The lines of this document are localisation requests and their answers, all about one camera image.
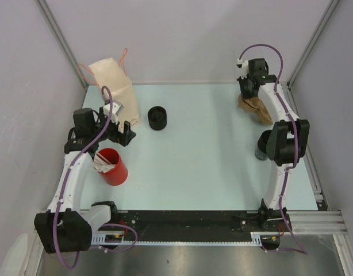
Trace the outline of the brown pulp cup carrier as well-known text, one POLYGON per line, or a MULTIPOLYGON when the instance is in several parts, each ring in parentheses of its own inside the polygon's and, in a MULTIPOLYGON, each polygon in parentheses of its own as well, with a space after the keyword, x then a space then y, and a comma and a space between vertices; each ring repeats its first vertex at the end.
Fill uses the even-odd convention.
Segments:
POLYGON ((272 125, 273 121, 268 113, 268 110, 264 103, 258 98, 253 97, 250 99, 244 99, 242 94, 239 94, 238 106, 242 108, 245 112, 253 113, 256 119, 263 125, 272 125))

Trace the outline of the beige paper takeout bag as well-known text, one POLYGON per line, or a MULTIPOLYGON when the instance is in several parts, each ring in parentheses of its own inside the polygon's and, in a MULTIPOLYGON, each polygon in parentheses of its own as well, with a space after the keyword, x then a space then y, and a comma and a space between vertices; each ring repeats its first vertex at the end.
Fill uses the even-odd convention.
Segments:
POLYGON ((85 79, 100 90, 107 86, 112 94, 112 99, 120 102, 124 109, 118 116, 120 129, 124 128, 124 122, 128 121, 132 127, 141 123, 135 90, 129 76, 125 71, 125 57, 128 49, 125 48, 119 61, 107 58, 97 61, 88 67, 79 64, 78 70, 87 70, 94 80, 85 79))

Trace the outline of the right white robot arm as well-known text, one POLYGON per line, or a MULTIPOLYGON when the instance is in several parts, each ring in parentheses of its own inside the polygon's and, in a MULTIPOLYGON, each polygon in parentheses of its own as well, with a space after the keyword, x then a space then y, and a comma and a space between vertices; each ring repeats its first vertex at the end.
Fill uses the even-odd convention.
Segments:
POLYGON ((272 129, 261 134, 256 148, 256 153, 271 160, 268 188, 255 217, 261 229, 270 231, 289 219, 286 188, 291 173, 305 155, 310 124, 289 106, 282 85, 269 73, 264 58, 238 59, 237 67, 242 99, 261 100, 273 121, 272 129))

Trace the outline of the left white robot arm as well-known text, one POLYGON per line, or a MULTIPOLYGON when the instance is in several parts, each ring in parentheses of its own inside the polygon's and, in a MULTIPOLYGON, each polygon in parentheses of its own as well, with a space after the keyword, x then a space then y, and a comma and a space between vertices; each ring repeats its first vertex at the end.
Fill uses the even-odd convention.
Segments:
POLYGON ((119 131, 118 116, 121 104, 107 104, 99 111, 82 108, 74 111, 74 127, 68 133, 64 146, 64 167, 56 193, 43 213, 36 214, 34 227, 44 250, 54 254, 87 251, 93 233, 104 226, 115 229, 120 222, 117 207, 112 201, 92 204, 80 214, 80 199, 87 173, 92 168, 99 143, 110 140, 126 147, 136 134, 129 122, 119 131))

